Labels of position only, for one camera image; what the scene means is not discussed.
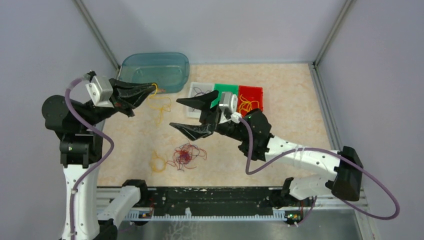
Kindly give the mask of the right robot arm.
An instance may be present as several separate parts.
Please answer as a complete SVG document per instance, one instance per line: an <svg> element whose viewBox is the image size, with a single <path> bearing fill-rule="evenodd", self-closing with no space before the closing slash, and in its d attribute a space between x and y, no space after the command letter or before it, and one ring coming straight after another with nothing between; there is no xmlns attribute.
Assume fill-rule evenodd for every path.
<svg viewBox="0 0 424 240"><path fill-rule="evenodd" d="M326 150L282 139L271 133L272 126L260 109L246 115L239 113L237 97L229 91L214 90L178 98L177 102L200 111L198 125L171 124L188 139L196 141L218 133L239 141L238 149L248 161L262 161L264 167L281 162L312 172L308 177L289 177L284 181L281 199L287 206L328 194L350 202L360 199L363 164L354 148Z"/></svg>

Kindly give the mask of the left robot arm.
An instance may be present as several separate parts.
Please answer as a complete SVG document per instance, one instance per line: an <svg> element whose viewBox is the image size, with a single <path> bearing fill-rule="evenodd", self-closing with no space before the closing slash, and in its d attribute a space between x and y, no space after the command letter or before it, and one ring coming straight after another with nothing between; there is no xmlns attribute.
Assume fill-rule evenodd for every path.
<svg viewBox="0 0 424 240"><path fill-rule="evenodd" d="M65 177L63 240L115 240L131 208L149 203L146 182L128 179L117 197L102 212L97 211L100 166L115 147L97 124L116 113L133 117L135 108L155 90L154 83L128 83L89 73L73 80L64 95L53 95L43 103L45 127L59 138Z"/></svg>

